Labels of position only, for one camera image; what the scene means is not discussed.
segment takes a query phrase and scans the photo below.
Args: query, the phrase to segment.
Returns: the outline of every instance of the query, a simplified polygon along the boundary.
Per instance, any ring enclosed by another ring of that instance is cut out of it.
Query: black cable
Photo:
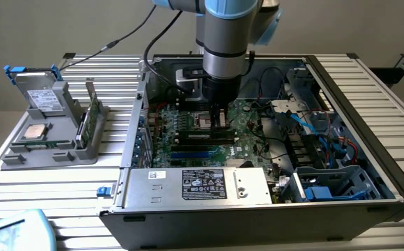
[[[250,116],[249,121],[247,121],[246,124],[249,124],[249,122],[251,121],[251,117],[254,116],[254,113],[255,113],[255,111],[253,112],[253,114],[251,114],[251,116]],[[257,137],[259,137],[259,138],[263,139],[263,140],[278,140],[279,142],[285,143],[285,140],[282,140],[282,139],[279,139],[279,138],[271,138],[271,137],[266,137],[266,136],[258,135],[258,134],[253,131],[253,129],[249,129],[249,131],[251,132],[253,135],[255,135]]]
[[[182,13],[183,13],[183,11],[181,10],[179,13],[175,15],[175,17],[174,17],[171,23],[169,24],[169,26],[165,28],[165,30],[161,32],[161,34],[153,39],[151,43],[146,47],[145,54],[143,54],[143,61],[145,61],[145,65],[149,68],[149,70],[159,77],[159,79],[162,79],[162,81],[165,81],[170,86],[173,86],[174,88],[177,88],[179,91],[185,92],[186,94],[191,94],[193,92],[190,90],[187,90],[183,87],[178,86],[177,84],[171,83],[171,81],[167,79],[167,77],[165,77],[155,70],[155,68],[151,66],[151,64],[150,64],[150,62],[147,60],[149,51],[151,50],[151,48],[153,48],[154,44],[157,43],[157,41],[163,37],[163,35],[171,29],[173,25],[175,24],[177,20],[179,19],[181,15],[182,15]]]
[[[263,79],[265,79],[265,75],[267,73],[267,71],[270,70],[278,70],[279,74],[281,74],[281,88],[283,88],[285,85],[285,72],[282,71],[281,68],[278,68],[277,66],[269,67],[263,73],[261,74],[261,78],[259,78],[259,96],[263,96]]]
[[[257,51],[250,51],[250,56],[249,56],[249,70],[246,74],[242,75],[242,77],[247,76],[249,73],[251,72],[253,66],[255,64],[255,56],[257,56]]]
[[[117,39],[117,40],[114,40],[113,42],[110,42],[110,43],[101,49],[101,51],[97,52],[94,55],[89,56],[87,58],[85,58],[83,60],[81,60],[81,61],[78,61],[78,62],[75,62],[75,63],[73,63],[73,64],[66,65],[66,66],[65,66],[63,68],[61,68],[59,70],[62,71],[62,70],[70,68],[71,66],[83,63],[83,62],[87,61],[89,59],[97,57],[99,54],[102,54],[103,52],[106,52],[106,51],[109,51],[111,48],[114,48],[114,47],[118,45],[119,42],[122,42],[125,39],[127,39],[127,38],[129,38],[135,32],[138,32],[138,30],[143,27],[143,25],[146,24],[146,22],[149,21],[151,15],[153,15],[153,13],[154,13],[157,7],[158,7],[158,6],[154,5],[154,7],[153,7],[150,13],[149,13],[147,16],[146,16],[146,19],[143,20],[143,22],[141,23],[141,25],[134,29],[134,31],[131,31],[129,34],[126,34],[126,35],[125,35],[123,37],[121,37],[119,39]]]
[[[278,68],[277,66],[269,67],[269,68],[263,71],[263,73],[261,74],[259,82],[263,82],[265,75],[266,75],[267,71],[270,71],[270,70],[278,70],[278,72],[279,72],[279,74],[281,74],[281,77],[282,77],[282,84],[283,84],[283,83],[285,83],[285,78],[286,78],[286,77],[285,77],[285,72],[283,72],[282,69]]]
[[[274,159],[282,158],[282,157],[286,156],[286,155],[289,155],[289,153],[285,153],[285,154],[277,156],[275,158],[266,158],[262,154],[261,154],[259,156],[261,156],[263,159],[266,159],[266,160],[269,160],[269,161],[273,161]]]

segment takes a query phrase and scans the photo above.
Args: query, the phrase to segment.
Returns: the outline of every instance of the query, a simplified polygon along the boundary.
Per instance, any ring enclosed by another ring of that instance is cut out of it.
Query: aluminum extrusion table
[[[318,58],[404,171],[404,103],[359,59],[351,59],[346,54],[318,55]],[[63,73],[71,94],[82,103],[90,102],[85,81],[87,77],[94,77],[98,97],[113,109],[98,163],[41,170],[0,171],[0,218],[31,208],[43,209],[57,231],[59,250],[122,251],[95,209],[109,206],[113,199],[98,199],[97,189],[118,180],[139,84],[139,61],[141,56],[133,55],[98,56],[70,67]],[[26,119],[27,115],[22,117],[0,148],[0,156]],[[275,226],[275,229],[283,230],[283,226]],[[222,250],[375,249],[404,250],[404,220],[379,224],[350,242],[282,244]]]

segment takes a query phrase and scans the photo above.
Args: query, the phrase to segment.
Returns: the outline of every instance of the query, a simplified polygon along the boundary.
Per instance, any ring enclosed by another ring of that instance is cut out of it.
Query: capacitor
[[[249,121],[249,122],[247,122],[247,127],[249,127],[249,129],[253,131],[253,129],[254,129],[254,127],[255,127],[255,123],[251,122],[251,121]]]
[[[265,153],[267,153],[270,151],[270,149],[271,149],[271,145],[267,143],[265,146],[265,149],[263,149]]]
[[[246,112],[250,112],[250,111],[251,111],[251,107],[250,107],[250,106],[243,106],[243,110],[245,110]]]

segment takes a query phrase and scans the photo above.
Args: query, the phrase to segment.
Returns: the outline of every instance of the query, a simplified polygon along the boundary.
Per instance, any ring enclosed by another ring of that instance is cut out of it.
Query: white wall
[[[370,66],[393,66],[404,53],[404,0],[282,0],[286,13],[262,53],[355,52]],[[0,0],[0,110],[26,102],[3,66],[46,67],[65,52],[93,53],[143,20],[151,0]],[[113,54],[141,54],[175,15],[158,9],[150,23]],[[187,53],[194,15],[185,14],[153,53]],[[398,88],[404,96],[404,87]]]

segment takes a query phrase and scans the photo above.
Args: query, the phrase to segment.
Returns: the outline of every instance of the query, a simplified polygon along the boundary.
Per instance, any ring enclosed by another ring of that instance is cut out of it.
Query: light blue robot joint cap
[[[258,6],[259,0],[206,0],[209,12],[222,19],[238,19],[247,16]]]
[[[157,6],[173,9],[171,4],[170,4],[170,0],[153,0],[153,3]]]
[[[255,43],[255,45],[269,45],[269,43],[271,42],[277,28],[278,28],[279,19],[281,19],[282,14],[283,14],[283,10],[281,9],[275,15],[274,21],[269,25],[269,28],[266,29],[266,31],[265,31],[261,39]]]

